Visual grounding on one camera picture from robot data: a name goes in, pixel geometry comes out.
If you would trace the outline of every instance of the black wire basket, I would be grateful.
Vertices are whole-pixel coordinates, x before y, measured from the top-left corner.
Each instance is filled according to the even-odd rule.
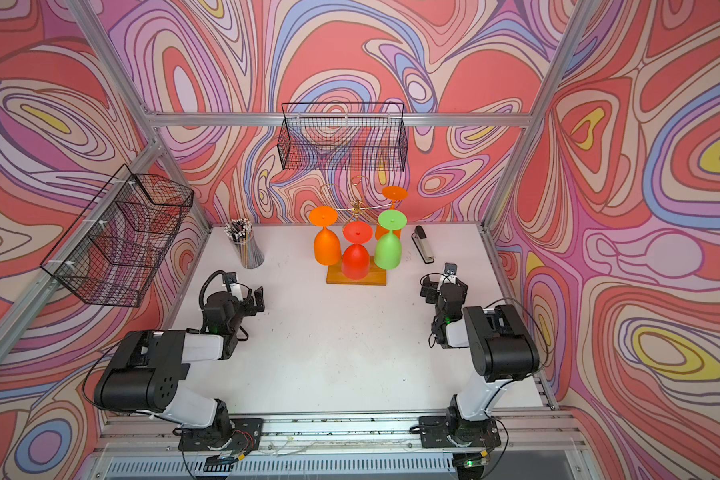
[[[182,184],[131,174],[56,271],[41,266],[87,304],[140,306],[193,199]]]
[[[284,103],[277,141],[282,168],[404,171],[403,112],[398,102]]]

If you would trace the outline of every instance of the swirly colorful backdrop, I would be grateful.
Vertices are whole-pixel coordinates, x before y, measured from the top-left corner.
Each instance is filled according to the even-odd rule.
[[[289,101],[401,101],[406,111],[527,112],[570,2],[334,0],[110,2],[99,19],[150,110],[280,111]],[[277,128],[164,128],[208,219],[306,222],[348,206],[356,174],[369,204],[410,195],[411,221],[480,221],[516,128],[411,128],[404,173],[283,172]],[[318,188],[334,183],[321,197]]]
[[[429,152],[409,147],[405,172],[321,172],[281,168],[278,128],[162,130],[206,218],[217,225],[240,216],[258,223],[305,223],[315,206],[347,207],[355,196],[382,205],[388,202],[381,193],[388,185],[408,190],[398,208],[410,221],[480,221],[520,132],[436,127]],[[325,184],[333,187],[321,192]]]
[[[604,2],[503,200],[605,478],[720,479],[720,1]]]
[[[0,318],[144,144],[62,0],[0,2]],[[139,309],[54,295],[0,366],[0,478],[72,478],[102,423],[86,370],[126,331],[161,326],[201,232],[189,216]]]

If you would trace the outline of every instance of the white table surface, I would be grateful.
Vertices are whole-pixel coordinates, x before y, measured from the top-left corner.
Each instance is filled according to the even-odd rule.
[[[475,225],[425,225],[435,256],[429,265],[413,245],[413,228],[403,229],[402,262],[386,286],[327,284],[327,267],[312,252],[316,226],[256,226],[265,260],[253,270],[240,266],[223,229],[214,228],[172,328],[200,328],[197,297],[215,270],[264,286],[266,312],[244,319],[251,338],[230,359],[193,363],[185,385],[220,398],[230,414],[446,408],[475,372],[469,349],[428,347],[434,306],[419,296],[419,278],[442,272],[447,261],[469,285],[466,306],[487,305],[501,292]],[[332,229],[346,248],[340,226]],[[375,244],[366,244],[371,255]],[[217,277],[206,295],[220,290]],[[533,379],[513,383],[497,405],[539,406]]]

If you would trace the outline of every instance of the pencil holder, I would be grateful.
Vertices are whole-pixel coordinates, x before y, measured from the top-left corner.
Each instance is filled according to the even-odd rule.
[[[259,245],[256,244],[256,238],[253,236],[253,230],[245,235],[244,240],[235,241],[230,238],[230,242],[235,246],[238,255],[240,255],[240,264],[243,268],[256,268],[264,263],[264,254]]]

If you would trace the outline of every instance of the wooden base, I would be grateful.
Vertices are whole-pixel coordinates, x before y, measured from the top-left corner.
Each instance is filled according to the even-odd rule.
[[[373,261],[373,257],[371,257],[371,269],[368,271],[368,274],[360,280],[352,280],[342,274],[342,263],[339,262],[328,267],[326,283],[338,283],[339,285],[386,285],[387,271],[377,267]]]

